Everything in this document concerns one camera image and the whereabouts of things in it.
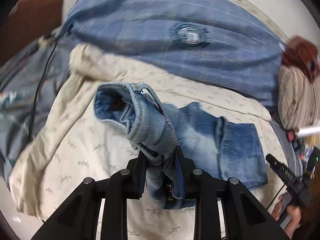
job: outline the striped fabric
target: striped fabric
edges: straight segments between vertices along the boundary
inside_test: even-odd
[[[287,130],[320,120],[320,76],[312,84],[299,68],[281,66],[278,113]]]

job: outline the black cord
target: black cord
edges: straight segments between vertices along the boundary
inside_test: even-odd
[[[283,186],[281,187],[281,189],[279,189],[278,193],[275,195],[275,197],[273,198],[273,200],[270,202],[270,204],[269,204],[268,207],[266,208],[267,210],[271,207],[272,203],[275,201],[276,197],[279,195],[280,191],[283,189],[284,186],[285,186],[285,184],[283,184]]]
[[[30,117],[30,123],[29,123],[28,142],[31,142],[31,132],[32,132],[32,126],[33,126],[33,123],[34,123],[34,118],[35,118],[34,115],[35,115],[35,111],[36,111],[36,102],[37,102],[38,93],[39,93],[40,87],[42,85],[42,82],[44,80],[44,76],[45,76],[45,73],[47,71],[49,61],[50,61],[50,59],[52,57],[52,54],[53,54],[54,50],[57,47],[57,44],[58,44],[58,42],[56,41],[56,44],[54,45],[53,50],[51,51],[51,54],[48,57],[48,60],[47,60],[47,62],[45,64],[45,66],[44,66],[43,74],[42,74],[42,77],[41,77],[41,79],[39,81],[39,84],[37,86],[36,93],[35,93],[35,98],[33,99],[33,106],[32,106],[32,110],[31,110],[31,117]]]

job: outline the denim jeans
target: denim jeans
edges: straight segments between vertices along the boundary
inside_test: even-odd
[[[60,35],[276,109],[280,38],[228,0],[78,0]]]
[[[195,205],[184,200],[185,189],[176,144],[186,158],[215,178],[237,177],[249,189],[268,182],[264,155],[253,124],[235,124],[214,117],[197,102],[177,109],[162,105],[144,83],[102,83],[95,96],[95,116],[126,133],[132,146],[148,158],[146,184],[162,208]],[[165,176],[171,189],[165,190]]]

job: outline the white quilt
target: white quilt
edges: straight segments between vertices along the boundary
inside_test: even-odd
[[[45,127],[21,153],[9,179],[12,197],[23,213],[46,220],[85,177],[108,178],[137,156],[118,128],[95,119],[92,98],[100,82],[145,82],[163,103],[183,107],[198,101],[214,116],[253,123],[264,154],[286,163],[268,123],[271,117],[254,99],[138,60],[103,54],[90,44],[74,48],[70,65],[71,76],[61,88]],[[268,166],[267,170],[269,183],[252,192],[265,206],[283,185]],[[141,200],[128,200],[127,214],[129,239],[193,239],[194,208],[161,210],[145,190]]]

